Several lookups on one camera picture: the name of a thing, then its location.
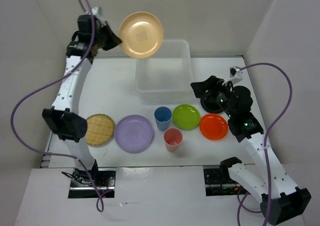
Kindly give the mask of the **beige plastic plate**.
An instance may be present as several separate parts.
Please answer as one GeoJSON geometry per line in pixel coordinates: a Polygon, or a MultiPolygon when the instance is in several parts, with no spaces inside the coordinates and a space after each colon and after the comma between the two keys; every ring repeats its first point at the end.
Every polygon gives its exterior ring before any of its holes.
{"type": "Polygon", "coordinates": [[[123,52],[135,59],[154,55],[164,40],[161,21],[152,13],[138,11],[127,16],[118,30],[123,52]]]}

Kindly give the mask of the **blue plastic cup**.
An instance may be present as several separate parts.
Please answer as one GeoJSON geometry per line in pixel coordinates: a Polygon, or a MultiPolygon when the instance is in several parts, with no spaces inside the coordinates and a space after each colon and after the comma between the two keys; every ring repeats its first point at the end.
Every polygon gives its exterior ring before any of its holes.
{"type": "Polygon", "coordinates": [[[170,126],[170,122],[172,119],[172,111],[165,106],[158,107],[154,111],[154,118],[155,118],[157,128],[160,131],[164,132],[170,126]]]}

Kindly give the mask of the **pink plastic cup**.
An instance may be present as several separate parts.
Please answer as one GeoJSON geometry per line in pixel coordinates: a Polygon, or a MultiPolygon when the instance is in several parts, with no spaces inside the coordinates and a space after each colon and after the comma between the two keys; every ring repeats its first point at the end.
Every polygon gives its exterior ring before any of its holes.
{"type": "Polygon", "coordinates": [[[163,135],[165,148],[167,151],[175,152],[183,141],[183,135],[177,128],[168,128],[163,135]]]}

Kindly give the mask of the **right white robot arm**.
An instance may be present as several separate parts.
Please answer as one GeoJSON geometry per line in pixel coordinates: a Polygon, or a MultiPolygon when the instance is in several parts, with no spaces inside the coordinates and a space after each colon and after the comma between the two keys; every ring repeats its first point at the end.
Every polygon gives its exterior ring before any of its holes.
{"type": "Polygon", "coordinates": [[[224,167],[219,170],[220,179],[241,184],[256,199],[264,218],[273,226],[301,215],[311,194],[291,179],[265,139],[264,129],[251,113],[250,90],[215,76],[190,86],[196,98],[208,99],[226,113],[229,131],[252,157],[263,177],[260,179],[238,158],[232,157],[221,162],[224,167]]]}

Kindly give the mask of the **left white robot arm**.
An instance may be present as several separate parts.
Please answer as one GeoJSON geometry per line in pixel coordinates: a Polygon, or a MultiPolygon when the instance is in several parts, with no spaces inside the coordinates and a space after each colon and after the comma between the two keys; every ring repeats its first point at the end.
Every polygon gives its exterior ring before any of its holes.
{"type": "Polygon", "coordinates": [[[77,19],[78,30],[73,34],[66,51],[64,79],[51,108],[42,117],[75,157],[74,176],[88,186],[99,182],[97,161],[85,140],[87,120],[79,116],[79,102],[84,82],[100,49],[111,50],[122,43],[100,13],[88,13],[77,19]]]}

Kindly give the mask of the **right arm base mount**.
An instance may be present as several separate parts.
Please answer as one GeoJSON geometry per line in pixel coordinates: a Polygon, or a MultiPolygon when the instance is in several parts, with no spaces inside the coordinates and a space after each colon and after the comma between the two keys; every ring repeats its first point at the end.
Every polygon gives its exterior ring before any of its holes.
{"type": "Polygon", "coordinates": [[[207,197],[244,195],[247,192],[226,174],[221,165],[203,166],[203,177],[207,197]]]}

